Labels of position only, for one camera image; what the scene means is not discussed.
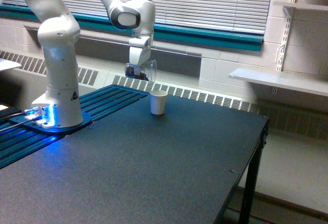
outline table surface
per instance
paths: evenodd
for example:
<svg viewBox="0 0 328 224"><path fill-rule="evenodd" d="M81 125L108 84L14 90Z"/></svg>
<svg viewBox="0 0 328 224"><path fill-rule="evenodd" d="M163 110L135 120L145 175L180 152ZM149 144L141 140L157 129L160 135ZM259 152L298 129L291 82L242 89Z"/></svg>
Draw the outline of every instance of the table surface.
<svg viewBox="0 0 328 224"><path fill-rule="evenodd" d="M213 223L263 116L145 97L0 170L0 223Z"/></svg>
<svg viewBox="0 0 328 224"><path fill-rule="evenodd" d="M8 70L8 69L15 69L15 68L19 68L19 67L21 67L21 65L19 63L0 58L0 71L4 71L4 70Z"/></svg>

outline table leg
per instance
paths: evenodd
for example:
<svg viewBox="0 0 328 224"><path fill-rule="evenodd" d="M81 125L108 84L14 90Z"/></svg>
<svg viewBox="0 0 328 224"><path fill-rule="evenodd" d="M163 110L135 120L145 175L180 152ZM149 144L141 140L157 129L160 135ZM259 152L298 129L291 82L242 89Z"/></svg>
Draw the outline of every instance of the table leg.
<svg viewBox="0 0 328 224"><path fill-rule="evenodd" d="M248 166L247 178L244 190L244 196L242 199L242 205L239 216L239 224L247 224L250 219L250 214L252 210L252 203L255 193L256 180L258 175L258 170L261 161L263 149L263 138L261 138L261 143L258 145L253 158Z"/></svg>

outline radiator vent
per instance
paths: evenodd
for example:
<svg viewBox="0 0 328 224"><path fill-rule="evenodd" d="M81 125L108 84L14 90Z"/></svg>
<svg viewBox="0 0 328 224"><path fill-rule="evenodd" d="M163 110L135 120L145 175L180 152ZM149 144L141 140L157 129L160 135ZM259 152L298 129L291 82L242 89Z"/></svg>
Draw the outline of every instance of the radiator vent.
<svg viewBox="0 0 328 224"><path fill-rule="evenodd" d="M279 129L305 135L312 138L328 139L328 116L318 115L314 112L304 112L291 108L258 105L234 98L231 96L218 95L212 92L185 88L182 86L151 83L144 80L131 79L116 75L113 84L134 88L140 91L164 90L169 94L214 105L266 115L270 118L270 128Z"/></svg>
<svg viewBox="0 0 328 224"><path fill-rule="evenodd" d="M46 63L44 59L24 56L6 51L0 51L0 58L21 64L21 67L19 69L23 71L47 75ZM99 71L96 70L78 68L78 82L80 84L93 86L97 79L98 73Z"/></svg>

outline white shelf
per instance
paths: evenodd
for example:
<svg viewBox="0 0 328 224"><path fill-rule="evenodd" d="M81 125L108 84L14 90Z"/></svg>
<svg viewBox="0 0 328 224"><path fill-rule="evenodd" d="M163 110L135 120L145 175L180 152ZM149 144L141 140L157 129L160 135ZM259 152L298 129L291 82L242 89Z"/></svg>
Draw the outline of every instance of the white shelf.
<svg viewBox="0 0 328 224"><path fill-rule="evenodd" d="M328 96L328 79L304 74L280 72L256 67L243 67L230 73L229 77L257 84Z"/></svg>
<svg viewBox="0 0 328 224"><path fill-rule="evenodd" d="M19 68L19 67L21 67L21 65L19 63L15 63L15 62L0 58L0 71L4 71L4 70L8 70L8 69L15 69L15 68Z"/></svg>
<svg viewBox="0 0 328 224"><path fill-rule="evenodd" d="M281 5L287 8L296 8L302 10L328 11L328 6L324 6L324 5L309 5L309 4L287 3L287 2L273 2L273 5Z"/></svg>

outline warning label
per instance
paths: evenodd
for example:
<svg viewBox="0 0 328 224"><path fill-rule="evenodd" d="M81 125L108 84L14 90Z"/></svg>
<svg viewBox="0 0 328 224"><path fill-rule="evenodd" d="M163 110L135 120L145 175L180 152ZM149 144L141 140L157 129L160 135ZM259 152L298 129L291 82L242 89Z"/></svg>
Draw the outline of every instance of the warning label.
<svg viewBox="0 0 328 224"><path fill-rule="evenodd" d="M78 96L77 96L76 91L74 91L73 96L72 96L72 98L71 98L71 101L72 101L72 100L76 100L76 99L78 99Z"/></svg>

